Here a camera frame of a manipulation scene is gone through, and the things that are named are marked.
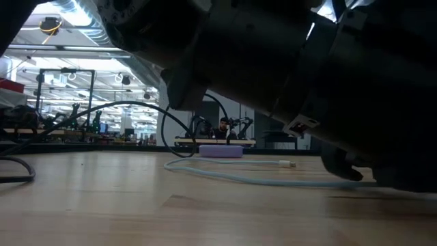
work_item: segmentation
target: black cord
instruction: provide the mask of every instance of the black cord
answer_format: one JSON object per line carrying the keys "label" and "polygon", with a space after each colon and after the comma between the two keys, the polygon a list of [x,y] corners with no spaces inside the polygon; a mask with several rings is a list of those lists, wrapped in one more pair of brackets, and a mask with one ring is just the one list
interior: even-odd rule
{"label": "black cord", "polygon": [[[192,137],[193,139],[193,151],[191,153],[190,156],[192,156],[195,152],[196,152],[196,139],[195,139],[195,135],[190,131],[190,129],[188,129],[188,127],[186,127],[184,125],[184,123],[182,123],[180,120],[178,120],[174,115],[170,114],[168,111],[169,107],[167,107],[166,110],[161,109],[160,107],[154,106],[154,105],[149,105],[147,103],[144,102],[137,102],[137,101],[119,101],[119,102],[111,102],[111,103],[107,103],[105,105],[100,105],[97,107],[93,107],[91,109],[82,111],[74,116],[72,116],[71,118],[68,118],[52,127],[50,127],[49,129],[45,130],[44,132],[36,135],[34,138],[31,138],[23,143],[18,144],[17,146],[14,146],[8,150],[3,151],[2,153],[0,153],[0,160],[4,160],[4,161],[14,161],[17,163],[20,163],[22,166],[24,166],[27,171],[29,172],[28,176],[13,176],[13,177],[1,177],[0,178],[0,183],[5,183],[5,182],[30,182],[33,181],[34,177],[35,177],[35,170],[32,168],[32,166],[30,166],[29,164],[27,164],[25,161],[18,159],[16,157],[10,157],[7,156],[9,154],[14,154],[16,152],[18,152],[19,150],[22,150],[23,148],[29,146],[30,144],[39,142],[41,139],[43,139],[45,136],[47,136],[48,134],[50,134],[51,132],[53,132],[54,130],[57,130],[58,128],[61,128],[62,126],[68,125],[69,123],[71,123],[71,121],[73,121],[74,119],[77,119],[83,115],[88,114],[89,112],[93,112],[99,109],[104,109],[106,107],[112,107],[112,106],[116,106],[116,105],[123,105],[123,104],[127,104],[127,105],[139,105],[139,106],[144,106],[144,107],[149,107],[152,109],[155,109],[161,113],[164,114],[163,117],[163,122],[166,116],[169,116],[172,120],[176,121],[176,123],[178,123],[180,126],[182,126],[182,128]],[[174,150],[172,150],[167,142],[165,141],[165,139],[163,138],[165,147],[167,147],[172,153],[176,154],[179,157],[184,157],[181,154],[175,152]]]}
{"label": "black cord", "polygon": [[223,111],[223,115],[225,115],[225,118],[226,118],[227,120],[229,120],[229,118],[227,117],[226,109],[225,109],[224,106],[220,103],[220,101],[217,100],[217,98],[215,98],[215,97],[213,97],[213,96],[211,96],[211,95],[209,95],[209,94],[205,94],[205,96],[211,98],[212,100],[214,100],[214,101],[218,104],[218,106],[221,108],[221,111]]}
{"label": "black cord", "polygon": [[192,140],[193,140],[193,150],[191,151],[191,153],[190,153],[189,155],[184,156],[184,155],[181,155],[181,154],[177,153],[176,151],[174,151],[174,150],[173,150],[173,149],[172,149],[172,148],[167,144],[167,141],[165,141],[165,137],[164,137],[164,123],[165,123],[165,118],[167,117],[167,115],[170,116],[170,118],[171,118],[171,116],[173,116],[173,115],[171,115],[171,114],[168,112],[169,109],[170,109],[170,105],[168,105],[167,108],[165,108],[165,112],[162,112],[162,113],[164,113],[164,116],[163,116],[163,120],[161,121],[161,139],[163,139],[163,143],[164,143],[165,147],[167,147],[167,148],[170,150],[170,152],[172,152],[174,155],[176,155],[176,156],[178,156],[178,157],[180,157],[180,158],[188,158],[188,157],[192,157],[192,156],[196,153],[196,150],[197,150],[196,136],[195,136],[195,134],[193,134],[193,132],[191,132],[190,129],[188,129],[188,127],[186,127],[182,122],[180,122],[179,120],[175,120],[176,118],[173,118],[173,119],[174,119],[176,122],[178,122],[178,123],[180,122],[179,125],[182,126],[182,127],[184,128],[184,130],[186,130],[186,132],[187,132],[189,135],[191,135]]}
{"label": "black cord", "polygon": [[10,156],[0,156],[0,160],[20,163],[29,172],[29,175],[26,176],[0,177],[0,184],[8,182],[31,182],[35,178],[35,169],[22,159]]}

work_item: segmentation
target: workbench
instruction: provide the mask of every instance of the workbench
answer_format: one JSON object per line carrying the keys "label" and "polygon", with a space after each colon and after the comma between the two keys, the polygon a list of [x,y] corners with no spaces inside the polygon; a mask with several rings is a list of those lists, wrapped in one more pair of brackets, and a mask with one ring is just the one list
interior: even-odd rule
{"label": "workbench", "polygon": [[[8,134],[14,134],[15,130],[13,128],[6,128],[4,129],[6,133]],[[44,132],[45,129],[37,129],[36,132],[37,134],[40,134],[42,132]],[[20,139],[20,135],[29,135],[32,136],[33,135],[33,131],[31,129],[17,129],[17,134],[18,137]],[[84,133],[83,131],[80,130],[54,130],[52,131],[50,134],[48,134],[49,136],[56,136],[56,137],[60,137],[62,138],[62,141],[64,142],[65,140],[67,140],[69,137],[74,137],[74,138],[86,138],[86,137],[91,137],[93,139],[96,139],[97,137],[99,137],[99,134],[96,133]]]}
{"label": "workbench", "polygon": [[[13,128],[6,128],[4,129],[5,132],[7,133],[15,133],[15,130]],[[37,129],[36,132],[37,134],[40,134],[42,132],[44,132],[45,129]],[[17,130],[18,134],[33,134],[33,131],[31,129],[18,129]],[[82,136],[83,132],[82,131],[72,131],[72,130],[54,130],[53,132],[51,132],[49,135],[68,135],[68,136]],[[86,137],[99,137],[99,134],[96,133],[85,133]]]}
{"label": "workbench", "polygon": [[[180,146],[191,146],[193,144],[193,140],[190,138],[175,138],[173,140],[175,144],[179,144]],[[229,142],[232,145],[241,145],[241,146],[253,146],[257,142],[255,140],[230,140]],[[196,139],[196,144],[226,144],[225,139]]]}
{"label": "workbench", "polygon": [[[0,238],[10,245],[436,245],[437,196],[392,189],[267,187],[170,172],[155,152],[20,155],[31,184],[0,184]],[[339,180],[317,156],[297,163],[180,163],[250,178]],[[360,169],[371,180],[369,169]],[[24,174],[1,163],[0,175]]]}

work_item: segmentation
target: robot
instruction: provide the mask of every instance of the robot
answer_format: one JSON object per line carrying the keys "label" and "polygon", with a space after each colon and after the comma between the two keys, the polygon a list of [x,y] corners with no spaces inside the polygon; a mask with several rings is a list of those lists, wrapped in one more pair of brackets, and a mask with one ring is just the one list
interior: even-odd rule
{"label": "robot", "polygon": [[437,191],[435,3],[334,0],[333,22],[320,1],[114,2],[98,2],[109,37],[163,68],[171,108],[209,89],[324,141],[336,176],[369,167],[381,186]]}
{"label": "robot", "polygon": [[[77,114],[77,111],[79,110],[79,108],[81,108],[81,105],[79,103],[73,103],[73,105],[71,106],[73,107],[73,111],[70,117],[73,117]],[[77,122],[77,119],[73,119],[71,123],[69,123],[69,125],[67,125],[66,127],[76,130],[79,127],[79,123]]]}
{"label": "robot", "polygon": [[93,119],[93,123],[91,125],[91,132],[92,133],[99,133],[100,132],[100,116],[102,115],[102,112],[100,110],[96,111],[96,117]]}

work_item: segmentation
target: computer screen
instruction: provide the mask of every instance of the computer screen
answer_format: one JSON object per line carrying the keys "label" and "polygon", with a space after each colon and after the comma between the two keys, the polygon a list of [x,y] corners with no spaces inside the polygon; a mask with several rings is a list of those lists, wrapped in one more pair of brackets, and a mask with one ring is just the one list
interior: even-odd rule
{"label": "computer screen", "polygon": [[107,133],[108,131],[108,124],[100,123],[100,133]]}
{"label": "computer screen", "polygon": [[127,137],[127,136],[129,136],[131,134],[135,134],[135,129],[133,129],[133,128],[126,128],[126,129],[124,129],[124,136],[125,137]]}

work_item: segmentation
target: person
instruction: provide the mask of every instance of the person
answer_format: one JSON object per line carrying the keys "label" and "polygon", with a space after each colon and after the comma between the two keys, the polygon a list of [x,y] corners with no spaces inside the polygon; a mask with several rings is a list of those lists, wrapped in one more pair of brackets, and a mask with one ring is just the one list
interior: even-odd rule
{"label": "person", "polygon": [[[227,118],[225,117],[221,118],[220,125],[218,126],[218,128],[213,129],[215,139],[226,139],[227,125],[228,125]],[[237,139],[237,134],[234,131],[231,131],[231,133],[229,134],[229,138]]]}

